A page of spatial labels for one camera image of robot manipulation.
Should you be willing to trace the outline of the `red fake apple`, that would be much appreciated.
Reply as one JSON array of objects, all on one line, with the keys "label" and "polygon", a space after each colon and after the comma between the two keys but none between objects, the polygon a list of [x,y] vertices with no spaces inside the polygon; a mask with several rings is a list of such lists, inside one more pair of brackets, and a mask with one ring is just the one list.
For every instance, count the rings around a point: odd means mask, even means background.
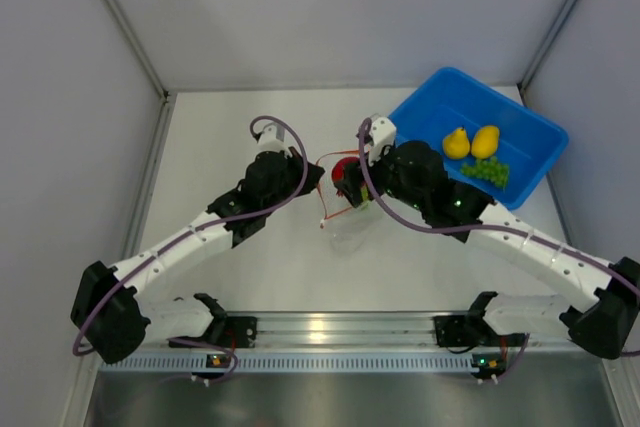
[{"label": "red fake apple", "polygon": [[331,170],[331,180],[334,184],[342,182],[345,178],[346,168],[358,162],[358,158],[354,156],[343,157],[338,160]]}]

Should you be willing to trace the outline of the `yellow fake pepper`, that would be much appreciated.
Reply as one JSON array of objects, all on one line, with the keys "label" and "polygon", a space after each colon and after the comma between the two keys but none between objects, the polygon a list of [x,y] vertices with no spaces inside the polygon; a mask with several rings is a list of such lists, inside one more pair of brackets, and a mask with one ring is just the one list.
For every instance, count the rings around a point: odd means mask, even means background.
[{"label": "yellow fake pepper", "polygon": [[442,140],[444,155],[451,160],[465,158],[471,149],[471,144],[464,127],[458,127]]}]

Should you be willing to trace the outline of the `green fake lettuce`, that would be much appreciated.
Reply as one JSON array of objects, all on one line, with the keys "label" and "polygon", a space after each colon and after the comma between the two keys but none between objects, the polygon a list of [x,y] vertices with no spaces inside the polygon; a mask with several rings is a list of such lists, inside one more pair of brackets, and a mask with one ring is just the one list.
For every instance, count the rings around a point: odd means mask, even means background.
[{"label": "green fake lettuce", "polygon": [[476,159],[473,164],[463,163],[460,172],[468,178],[489,182],[499,189],[506,188],[510,177],[509,165],[495,156]]}]

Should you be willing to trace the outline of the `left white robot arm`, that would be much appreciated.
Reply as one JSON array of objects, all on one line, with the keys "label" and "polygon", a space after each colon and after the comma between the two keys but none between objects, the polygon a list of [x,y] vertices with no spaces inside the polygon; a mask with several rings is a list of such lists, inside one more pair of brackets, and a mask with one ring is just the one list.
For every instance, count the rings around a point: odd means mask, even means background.
[{"label": "left white robot arm", "polygon": [[86,267],[70,314],[79,330],[74,354],[95,353],[115,364],[144,344],[219,344],[227,313],[216,299],[206,293],[165,299],[164,290],[255,235],[280,205],[311,193],[324,173],[294,148],[262,152],[235,188],[176,234],[111,266],[96,261]]}]

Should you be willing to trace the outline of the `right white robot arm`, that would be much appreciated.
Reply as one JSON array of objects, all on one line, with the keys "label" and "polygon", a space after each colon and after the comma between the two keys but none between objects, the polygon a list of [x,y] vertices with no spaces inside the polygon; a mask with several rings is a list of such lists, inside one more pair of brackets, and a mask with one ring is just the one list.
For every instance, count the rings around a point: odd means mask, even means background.
[{"label": "right white robot arm", "polygon": [[396,199],[423,219],[414,224],[397,216],[402,225],[489,251],[551,289],[548,296],[479,294],[466,312],[475,342],[538,334],[567,339],[599,358],[630,356],[625,344],[639,317],[638,262],[610,263],[536,230],[488,194],[451,179],[441,156],[422,141],[386,146],[375,160],[342,160],[331,180],[352,207]]}]

